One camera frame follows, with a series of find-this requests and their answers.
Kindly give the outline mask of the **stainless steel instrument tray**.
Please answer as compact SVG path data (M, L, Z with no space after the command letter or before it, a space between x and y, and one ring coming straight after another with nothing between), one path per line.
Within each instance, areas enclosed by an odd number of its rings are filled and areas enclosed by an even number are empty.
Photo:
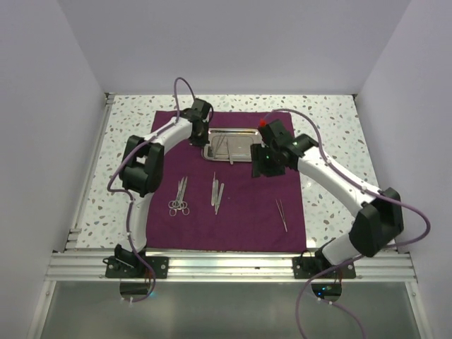
M218 137L226 135L227 154L218 158L213 157L213 148ZM261 135L257 129L209 129L208 144L201 151L204 160L213 162L228 162L233 165L236 162L251 162L251 145L261 143Z

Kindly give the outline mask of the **steel scalpel handle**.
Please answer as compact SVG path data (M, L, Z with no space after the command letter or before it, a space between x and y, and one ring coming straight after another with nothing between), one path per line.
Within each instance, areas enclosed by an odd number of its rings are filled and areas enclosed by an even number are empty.
M210 200L210 204L211 204L212 206L214 206L215 180L216 180L216 172L214 172L214 174L213 174L212 193L211 193L211 200Z
M218 196L217 196L217 199L216 199L216 202L215 202L215 215L218 214L218 211L219 211L219 208L220 208L222 195L223 195L223 191L224 191L224 186L225 186L224 183L221 183L219 185L219 188L218 188Z

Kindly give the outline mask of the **steel spatula handle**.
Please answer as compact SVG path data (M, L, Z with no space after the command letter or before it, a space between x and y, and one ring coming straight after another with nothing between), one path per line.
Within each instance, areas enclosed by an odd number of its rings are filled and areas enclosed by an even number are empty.
M215 207L215 209L218 209L219 201L220 201L220 183L216 179L215 180L215 189L214 189L214 207Z

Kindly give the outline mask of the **purple surgical cloth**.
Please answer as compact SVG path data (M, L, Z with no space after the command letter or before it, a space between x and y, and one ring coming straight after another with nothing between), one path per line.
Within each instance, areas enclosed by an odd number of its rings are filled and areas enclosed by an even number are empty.
M218 214L210 204L213 174L224 183ZM168 203L188 177L184 200L190 213L171 217ZM285 232L275 200L282 201ZM298 172L251 177L251 163L204 160L188 141L167 152L163 179L148 208L147 245L159 249L301 252L307 247Z

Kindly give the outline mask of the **steel surgical scissors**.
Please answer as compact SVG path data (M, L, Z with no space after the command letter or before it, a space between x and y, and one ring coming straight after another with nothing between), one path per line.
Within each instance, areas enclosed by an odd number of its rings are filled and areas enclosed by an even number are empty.
M185 209L187 207L187 202L184 200L187 179L188 177L183 177L182 180L178 183L177 196L173 201L170 201L168 203L170 210Z

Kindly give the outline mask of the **steel hemostat forceps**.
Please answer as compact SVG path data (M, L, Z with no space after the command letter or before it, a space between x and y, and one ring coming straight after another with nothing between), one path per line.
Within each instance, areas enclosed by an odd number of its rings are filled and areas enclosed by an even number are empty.
M188 203L184 200L184 195L186 193L186 186L188 182L188 177L183 177L178 184L177 196L174 200L168 203L169 215L174 217L177 213L187 216L190 213Z

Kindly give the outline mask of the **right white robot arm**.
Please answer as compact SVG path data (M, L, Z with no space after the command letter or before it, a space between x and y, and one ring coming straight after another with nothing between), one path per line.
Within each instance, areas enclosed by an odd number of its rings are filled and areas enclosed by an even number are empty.
M303 259L301 267L331 277L341 263L359 255L374 256L403 231L396 190L367 187L329 157L319 139L306 134L294 137L279 119L261 120L258 132L261 142L250 147L253 178L281 176L286 169L297 171L329 191L354 217L348 233L321 246L313 258Z

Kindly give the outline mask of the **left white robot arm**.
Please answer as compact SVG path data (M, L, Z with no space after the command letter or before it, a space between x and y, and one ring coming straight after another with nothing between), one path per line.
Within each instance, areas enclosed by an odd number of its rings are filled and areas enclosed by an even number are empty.
M162 183L166 153L185 140L198 147L205 146L212 117L213 106L196 98L192 106L178 111L160 128L147 136L131 136L126 142L123 160L107 184L107 190L129 196L126 239L115 247L114 260L131 277L153 271L141 253L147 243L144 214Z

